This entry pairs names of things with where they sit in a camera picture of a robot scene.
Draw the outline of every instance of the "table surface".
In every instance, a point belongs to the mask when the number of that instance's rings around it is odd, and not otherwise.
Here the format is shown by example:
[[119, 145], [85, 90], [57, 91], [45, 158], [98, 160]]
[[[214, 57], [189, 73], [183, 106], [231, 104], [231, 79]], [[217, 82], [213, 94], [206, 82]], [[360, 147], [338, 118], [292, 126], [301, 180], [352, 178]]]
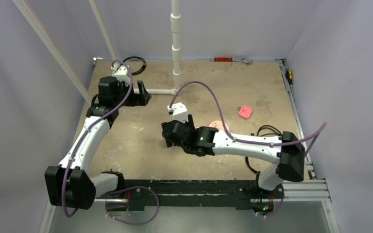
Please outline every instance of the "table surface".
[[[133, 70], [140, 63], [129, 62]], [[146, 70], [137, 76], [146, 88], [171, 89], [172, 62], [148, 62]], [[89, 93], [98, 93], [101, 77], [110, 76], [110, 62], [97, 62]], [[198, 80], [209, 85], [217, 96], [224, 118], [233, 133], [250, 134], [264, 124], [280, 131], [297, 135], [296, 123], [288, 100], [279, 65], [274, 62], [241, 63], [182, 62], [181, 83]], [[191, 179], [191, 180], [253, 180], [255, 175], [246, 167], [244, 157], [216, 155], [198, 157], [186, 154], [180, 147], [167, 148], [161, 136], [161, 123], [171, 121], [166, 111], [173, 96], [153, 95], [148, 106], [122, 107], [111, 130], [98, 147], [89, 170], [89, 176], [113, 169], [126, 179]], [[208, 126], [220, 120], [211, 94], [199, 84], [187, 86], [175, 102], [182, 102], [194, 117], [195, 126]], [[242, 105], [253, 109], [244, 119], [237, 108]], [[85, 104], [77, 133], [83, 127]], [[270, 163], [250, 158], [256, 170]]]

